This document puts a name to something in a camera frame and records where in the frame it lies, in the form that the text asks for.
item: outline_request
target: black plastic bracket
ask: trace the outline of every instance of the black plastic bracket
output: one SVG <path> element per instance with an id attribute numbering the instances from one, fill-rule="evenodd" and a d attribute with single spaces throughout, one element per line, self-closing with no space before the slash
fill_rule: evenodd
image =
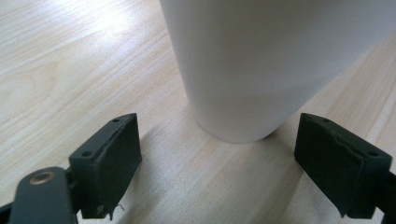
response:
<path id="1" fill-rule="evenodd" d="M 0 208 L 0 223 L 78 223 L 112 214 L 142 161 L 136 114 L 111 120 L 70 157 L 70 167 L 27 175 L 15 201 Z"/>
<path id="2" fill-rule="evenodd" d="M 294 155 L 341 216 L 371 218 L 379 207 L 384 222 L 396 223 L 388 153 L 328 119 L 302 114 Z"/>

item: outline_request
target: screw hole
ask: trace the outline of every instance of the screw hole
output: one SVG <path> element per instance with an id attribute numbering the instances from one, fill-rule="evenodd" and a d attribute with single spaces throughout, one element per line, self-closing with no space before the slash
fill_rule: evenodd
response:
<path id="1" fill-rule="evenodd" d="M 372 156 L 372 157 L 377 157 L 377 156 L 379 156 L 378 153 L 373 152 L 373 151 L 372 151 L 372 152 L 369 152 L 369 155 Z"/>
<path id="2" fill-rule="evenodd" d="M 90 151 L 85 151 L 85 152 L 82 153 L 83 157 L 89 157 L 91 155 L 92 155 L 92 153 Z"/>

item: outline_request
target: white cylinder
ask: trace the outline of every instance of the white cylinder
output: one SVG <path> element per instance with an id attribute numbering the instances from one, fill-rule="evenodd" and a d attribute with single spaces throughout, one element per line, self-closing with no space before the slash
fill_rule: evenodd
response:
<path id="1" fill-rule="evenodd" d="M 396 28 L 394 0 L 161 5 L 195 119 L 231 143 L 264 138 Z"/>

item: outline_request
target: wooden table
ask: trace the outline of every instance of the wooden table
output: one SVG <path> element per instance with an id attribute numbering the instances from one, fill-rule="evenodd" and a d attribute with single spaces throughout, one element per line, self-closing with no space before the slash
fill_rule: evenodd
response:
<path id="1" fill-rule="evenodd" d="M 112 223 L 382 217 L 341 219 L 293 148 L 304 111 L 396 156 L 396 33 L 249 145 L 221 142 L 194 122 L 158 0 L 3 1 L 0 59 L 0 204 L 13 200 L 25 175 L 66 168 L 67 157 L 107 121 L 135 112 L 144 159 Z"/>

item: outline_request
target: wood grain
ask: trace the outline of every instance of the wood grain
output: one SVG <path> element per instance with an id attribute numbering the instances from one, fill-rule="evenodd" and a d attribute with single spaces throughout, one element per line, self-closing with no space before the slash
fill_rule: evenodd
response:
<path id="1" fill-rule="evenodd" d="M 396 156 L 396 33 L 248 145 L 221 142 L 194 122 L 158 1 L 3 1 L 0 58 L 0 204 L 25 175 L 66 168 L 108 120 L 136 112 L 144 160 L 113 223 L 382 217 L 341 219 L 292 153 L 299 114 L 308 112 Z"/>

